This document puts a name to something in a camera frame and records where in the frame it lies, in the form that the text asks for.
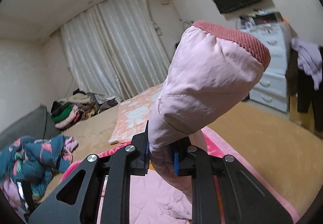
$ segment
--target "pillow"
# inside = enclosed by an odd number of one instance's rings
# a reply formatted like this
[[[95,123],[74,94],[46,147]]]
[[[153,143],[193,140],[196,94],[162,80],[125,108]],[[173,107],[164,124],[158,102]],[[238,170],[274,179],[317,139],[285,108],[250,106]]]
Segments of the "pillow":
[[[35,139],[50,139],[60,133],[47,112],[47,107],[40,105],[0,133],[0,150],[25,135]]]
[[[131,141],[134,135],[145,132],[149,113],[161,87],[162,84],[150,87],[119,105],[117,125],[109,139],[111,145]]]

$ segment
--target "green sweater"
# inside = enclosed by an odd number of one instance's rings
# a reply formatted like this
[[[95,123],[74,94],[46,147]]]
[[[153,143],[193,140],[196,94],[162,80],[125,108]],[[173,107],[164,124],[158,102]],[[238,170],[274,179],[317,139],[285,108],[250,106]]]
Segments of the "green sweater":
[[[59,123],[59,122],[65,120],[69,116],[72,109],[73,109],[72,105],[69,105],[60,115],[53,117],[52,118],[53,121],[55,123]]]

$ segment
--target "pile of clothes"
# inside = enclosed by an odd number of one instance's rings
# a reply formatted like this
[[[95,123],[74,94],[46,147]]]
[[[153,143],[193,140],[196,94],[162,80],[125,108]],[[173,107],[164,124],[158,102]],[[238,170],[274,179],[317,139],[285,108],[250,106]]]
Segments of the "pile of clothes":
[[[117,101],[112,99],[100,105],[94,94],[85,94],[77,90],[73,96],[54,101],[51,116],[56,123],[56,128],[67,130],[78,122],[89,119],[117,104]]]
[[[25,207],[18,193],[19,180],[31,184],[32,197],[39,201],[53,176],[64,173],[73,161],[78,143],[74,137],[59,135],[50,140],[23,136],[0,151],[0,188],[10,205]]]
[[[307,114],[310,105],[314,114],[314,133],[323,132],[323,47],[292,38],[292,49],[285,74],[289,95],[297,95],[297,112]]]

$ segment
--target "white curtain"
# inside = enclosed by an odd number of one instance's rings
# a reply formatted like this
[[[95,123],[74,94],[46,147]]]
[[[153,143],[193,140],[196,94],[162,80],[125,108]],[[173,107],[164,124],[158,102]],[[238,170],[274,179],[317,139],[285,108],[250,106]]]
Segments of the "white curtain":
[[[170,61],[147,0],[106,0],[65,23],[61,34],[76,83],[100,103],[131,98],[167,76]]]

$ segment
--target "hanging clothes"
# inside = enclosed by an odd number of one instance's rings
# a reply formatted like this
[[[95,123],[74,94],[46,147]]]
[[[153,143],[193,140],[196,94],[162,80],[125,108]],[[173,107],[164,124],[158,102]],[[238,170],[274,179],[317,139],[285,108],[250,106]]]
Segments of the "hanging clothes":
[[[297,94],[297,83],[298,83],[298,67],[297,67],[298,54],[292,48],[290,49],[290,57],[285,73],[287,82],[287,93],[290,96]]]
[[[320,49],[320,57],[323,57],[323,47]],[[297,111],[307,113],[312,103],[314,113],[314,128],[318,132],[323,131],[323,84],[319,85],[318,90],[315,89],[315,81],[311,75],[307,75],[305,71],[298,69],[298,85],[297,85]]]
[[[322,82],[322,56],[319,46],[298,38],[293,38],[291,43],[293,49],[298,53],[298,69],[303,70],[306,75],[310,75],[314,81],[314,89],[319,90],[319,85]]]

